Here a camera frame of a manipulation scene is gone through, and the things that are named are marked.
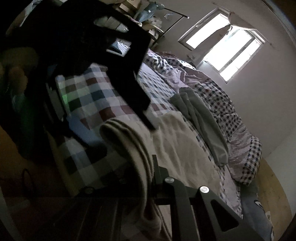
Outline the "grey-green folded garment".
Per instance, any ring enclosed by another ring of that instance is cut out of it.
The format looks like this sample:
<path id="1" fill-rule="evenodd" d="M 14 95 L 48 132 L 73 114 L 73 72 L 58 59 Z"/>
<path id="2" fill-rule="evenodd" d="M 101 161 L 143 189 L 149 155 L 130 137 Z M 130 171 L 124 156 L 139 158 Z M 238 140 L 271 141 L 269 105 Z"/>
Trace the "grey-green folded garment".
<path id="1" fill-rule="evenodd" d="M 182 87 L 177 94 L 170 98 L 170 102 L 200 133 L 214 158 L 215 164 L 221 167 L 227 165 L 229 149 L 226 139 L 203 99 L 191 88 Z"/>

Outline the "beige fleece garment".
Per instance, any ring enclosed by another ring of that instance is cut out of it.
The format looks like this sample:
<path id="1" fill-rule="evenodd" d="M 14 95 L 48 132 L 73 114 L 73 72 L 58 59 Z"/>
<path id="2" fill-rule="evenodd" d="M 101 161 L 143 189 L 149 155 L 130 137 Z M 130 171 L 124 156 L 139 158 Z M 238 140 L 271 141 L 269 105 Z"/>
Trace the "beige fleece garment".
<path id="1" fill-rule="evenodd" d="M 170 209 L 156 206 L 151 197 L 153 156 L 160 167 L 186 186 L 208 186 L 220 194 L 217 166 L 178 111 L 159 116 L 159 127 L 154 132 L 140 121 L 112 118 L 100 127 L 100 135 L 131 164 L 121 178 L 125 221 L 153 240 L 172 239 Z"/>

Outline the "stacked cardboard boxes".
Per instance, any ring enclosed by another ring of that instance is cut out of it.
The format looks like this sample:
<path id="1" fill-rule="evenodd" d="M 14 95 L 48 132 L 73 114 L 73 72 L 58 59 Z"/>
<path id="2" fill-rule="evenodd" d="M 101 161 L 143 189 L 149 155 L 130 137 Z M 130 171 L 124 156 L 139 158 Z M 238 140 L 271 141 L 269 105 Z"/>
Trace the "stacked cardboard boxes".
<path id="1" fill-rule="evenodd" d="M 148 31 L 152 36 L 152 41 L 154 42 L 156 39 L 158 39 L 159 34 L 164 32 L 162 30 L 162 20 L 156 16 L 156 12 L 161 10 L 157 10 L 150 19 L 142 23 L 135 20 L 135 17 L 138 15 L 138 13 L 148 6 L 149 2 L 150 1 L 121 1 L 118 3 L 116 9 L 137 23 L 145 31 Z"/>

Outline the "bright window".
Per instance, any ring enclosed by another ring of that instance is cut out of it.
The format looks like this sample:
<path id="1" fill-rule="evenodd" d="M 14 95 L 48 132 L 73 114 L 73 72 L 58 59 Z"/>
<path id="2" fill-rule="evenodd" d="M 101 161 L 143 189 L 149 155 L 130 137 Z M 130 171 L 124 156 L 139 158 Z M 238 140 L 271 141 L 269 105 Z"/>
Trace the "bright window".
<path id="1" fill-rule="evenodd" d="M 227 83 L 268 42 L 236 13 L 218 6 L 178 40 L 195 66 L 209 64 Z"/>

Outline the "checkered crumpled duvet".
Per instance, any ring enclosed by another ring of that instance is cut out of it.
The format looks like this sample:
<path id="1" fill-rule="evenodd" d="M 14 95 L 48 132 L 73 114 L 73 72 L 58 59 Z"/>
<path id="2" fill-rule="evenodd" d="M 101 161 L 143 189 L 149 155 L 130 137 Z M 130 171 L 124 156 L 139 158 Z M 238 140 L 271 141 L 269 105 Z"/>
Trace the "checkered crumpled duvet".
<path id="1" fill-rule="evenodd" d="M 262 144 L 242 122 L 226 92 L 203 72 L 168 53 L 149 50 L 144 62 L 175 92 L 185 92 L 190 101 L 204 103 L 228 145 L 232 178 L 250 185 L 259 170 Z"/>

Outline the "checkered bed sheet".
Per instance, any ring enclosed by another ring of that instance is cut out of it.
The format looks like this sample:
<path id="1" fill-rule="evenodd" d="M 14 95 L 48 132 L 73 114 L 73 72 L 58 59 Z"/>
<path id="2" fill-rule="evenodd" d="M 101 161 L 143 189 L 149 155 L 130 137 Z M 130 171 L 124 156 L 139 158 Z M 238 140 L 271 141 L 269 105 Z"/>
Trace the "checkered bed sheet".
<path id="1" fill-rule="evenodd" d="M 137 80 L 151 98 L 150 109 L 154 114 L 162 115 L 176 110 L 169 102 L 175 91 L 149 66 L 142 64 Z M 58 76 L 56 83 L 69 114 L 96 135 L 99 135 L 103 122 L 110 118 L 138 119 L 112 87 L 103 66 L 92 64 L 80 76 Z M 122 164 L 121 161 L 108 161 L 102 157 L 88 157 L 85 148 L 74 138 L 66 138 L 59 151 L 64 158 L 66 176 L 70 179 L 69 186 L 74 194 L 85 186 L 98 187 L 105 175 Z"/>

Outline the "blue plush toy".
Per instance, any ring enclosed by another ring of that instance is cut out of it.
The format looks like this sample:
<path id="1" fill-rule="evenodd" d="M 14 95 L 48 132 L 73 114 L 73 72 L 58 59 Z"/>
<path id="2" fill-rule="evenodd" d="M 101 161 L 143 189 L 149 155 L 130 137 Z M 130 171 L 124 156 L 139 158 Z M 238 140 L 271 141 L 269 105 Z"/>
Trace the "blue plush toy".
<path id="1" fill-rule="evenodd" d="M 157 10 L 163 10 L 165 6 L 161 3 L 150 1 L 148 6 L 146 6 L 138 15 L 135 17 L 137 22 L 144 22 L 150 19 Z"/>

